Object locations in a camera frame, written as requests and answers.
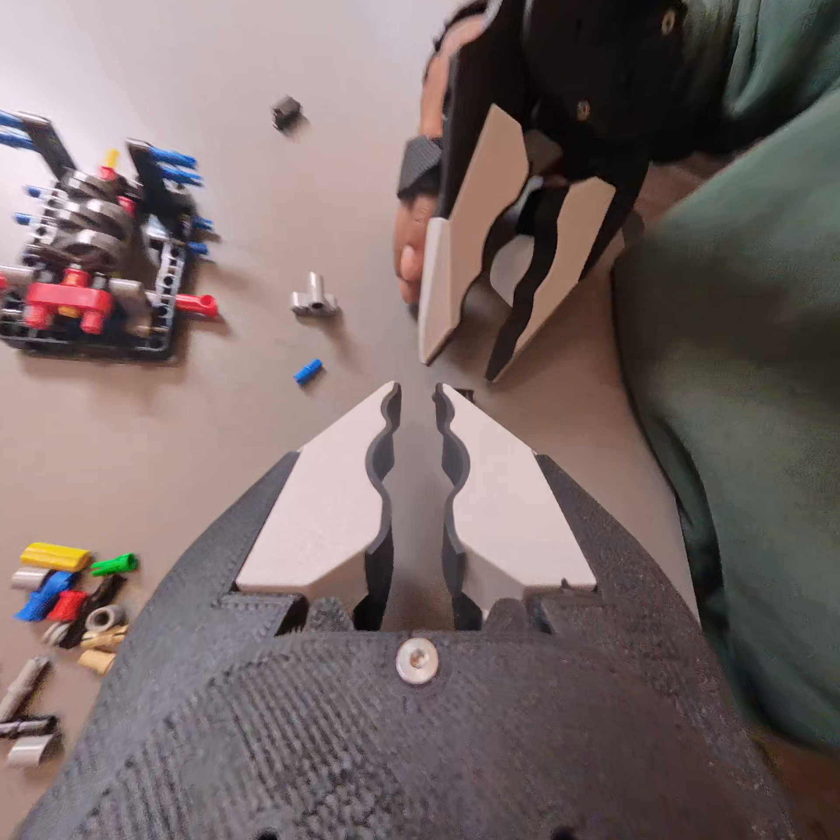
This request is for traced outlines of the green garment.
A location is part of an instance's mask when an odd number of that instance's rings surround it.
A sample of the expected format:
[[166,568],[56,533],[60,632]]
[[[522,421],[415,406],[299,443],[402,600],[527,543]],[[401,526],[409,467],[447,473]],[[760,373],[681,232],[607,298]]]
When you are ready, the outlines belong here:
[[616,260],[637,421],[675,495],[700,623],[765,726],[838,753],[838,91]]

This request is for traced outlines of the pile of loose lego pieces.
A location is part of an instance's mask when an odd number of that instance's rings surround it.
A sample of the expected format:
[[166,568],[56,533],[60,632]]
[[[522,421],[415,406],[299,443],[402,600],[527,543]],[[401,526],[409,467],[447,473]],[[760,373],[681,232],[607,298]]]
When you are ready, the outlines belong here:
[[[30,543],[21,553],[10,584],[26,593],[14,619],[27,625],[45,624],[42,645],[78,653],[79,666],[102,678],[112,669],[130,629],[119,598],[129,575],[139,567],[140,558],[133,552],[97,560],[85,549]],[[36,770],[61,747],[60,719],[28,712],[52,667],[48,655],[29,658],[2,689],[1,739],[8,744],[10,770]]]

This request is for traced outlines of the grey lego connector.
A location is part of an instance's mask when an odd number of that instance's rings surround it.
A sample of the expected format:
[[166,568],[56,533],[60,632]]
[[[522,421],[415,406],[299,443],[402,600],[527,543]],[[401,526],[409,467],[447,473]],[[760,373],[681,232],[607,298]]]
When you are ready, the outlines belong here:
[[291,293],[290,310],[300,318],[330,318],[342,311],[336,298],[325,290],[322,276],[315,271],[309,272],[305,290]]

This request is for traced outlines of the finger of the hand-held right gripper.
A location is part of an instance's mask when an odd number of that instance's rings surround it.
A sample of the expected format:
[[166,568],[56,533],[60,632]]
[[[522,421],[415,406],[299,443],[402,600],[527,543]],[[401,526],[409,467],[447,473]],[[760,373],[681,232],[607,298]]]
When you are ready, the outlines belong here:
[[516,235],[490,267],[490,286],[509,313],[490,352],[487,381],[508,371],[577,285],[615,191],[590,178],[531,194],[532,235]]
[[466,293],[481,272],[489,231],[519,197],[528,175],[520,123],[491,105],[453,209],[427,226],[417,317],[423,364],[433,362],[458,327]]

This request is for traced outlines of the person's right hand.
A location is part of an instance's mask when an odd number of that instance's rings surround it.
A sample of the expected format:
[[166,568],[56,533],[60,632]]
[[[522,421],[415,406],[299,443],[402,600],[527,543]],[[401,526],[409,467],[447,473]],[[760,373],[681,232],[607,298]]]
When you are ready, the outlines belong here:
[[[439,47],[427,63],[419,100],[418,132],[429,139],[443,134],[450,62],[461,47],[481,34],[484,27],[482,14],[462,17],[447,26]],[[421,295],[427,225],[436,206],[436,195],[419,193],[401,200],[396,210],[394,267],[402,299],[410,306],[417,304]]]

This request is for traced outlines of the person's right forearm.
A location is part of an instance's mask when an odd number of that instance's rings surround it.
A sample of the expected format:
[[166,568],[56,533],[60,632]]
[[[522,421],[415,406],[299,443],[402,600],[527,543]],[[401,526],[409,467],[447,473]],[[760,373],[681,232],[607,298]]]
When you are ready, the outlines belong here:
[[838,90],[838,1],[686,2],[691,151],[748,148]]

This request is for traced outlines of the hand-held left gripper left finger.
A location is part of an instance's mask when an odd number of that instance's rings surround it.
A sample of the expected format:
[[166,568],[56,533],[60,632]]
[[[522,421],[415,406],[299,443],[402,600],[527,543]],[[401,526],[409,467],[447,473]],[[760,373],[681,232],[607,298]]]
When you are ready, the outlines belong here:
[[236,578],[246,594],[333,597],[380,627],[392,586],[392,502],[401,386],[383,384],[292,454],[290,473]]

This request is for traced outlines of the partly built lego model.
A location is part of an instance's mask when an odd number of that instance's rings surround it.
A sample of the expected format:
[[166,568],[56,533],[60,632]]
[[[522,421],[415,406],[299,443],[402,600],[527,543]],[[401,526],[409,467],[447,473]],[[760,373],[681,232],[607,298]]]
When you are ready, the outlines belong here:
[[28,238],[1,267],[1,338],[11,348],[63,358],[168,361],[184,317],[219,318],[212,295],[194,295],[196,261],[215,235],[190,189],[203,186],[196,158],[127,140],[134,176],[108,152],[80,169],[53,123],[1,113],[1,142],[36,152],[54,176],[28,185],[37,202],[16,213]]

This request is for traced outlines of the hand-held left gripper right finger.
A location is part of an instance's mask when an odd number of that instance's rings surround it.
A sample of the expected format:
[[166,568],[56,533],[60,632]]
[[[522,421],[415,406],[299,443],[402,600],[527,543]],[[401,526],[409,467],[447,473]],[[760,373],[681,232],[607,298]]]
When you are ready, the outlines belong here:
[[596,579],[538,455],[448,384],[434,391],[444,508],[442,566],[457,624],[477,624],[500,600],[561,590],[594,592]]

